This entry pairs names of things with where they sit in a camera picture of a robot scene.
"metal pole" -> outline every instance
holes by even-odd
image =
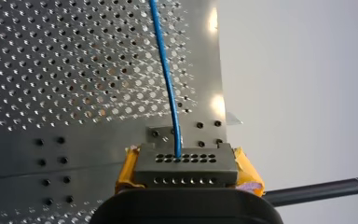
[[[358,178],[310,185],[292,189],[268,191],[264,199],[275,207],[296,203],[308,203],[323,199],[358,194]]]

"aluminum panel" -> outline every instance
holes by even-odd
[[[217,139],[226,140],[216,2],[160,0],[158,6],[184,147],[200,141],[216,147]],[[63,192],[84,192],[74,196],[79,204],[107,199],[124,148],[146,142],[150,127],[172,125],[153,33],[145,0],[0,0],[2,220],[23,221],[11,214],[43,207],[49,197],[54,203],[48,211],[35,209],[35,216],[64,216],[68,205],[57,207]],[[115,168],[91,173],[101,167]],[[38,185],[42,176],[62,172],[87,181],[65,190]]]

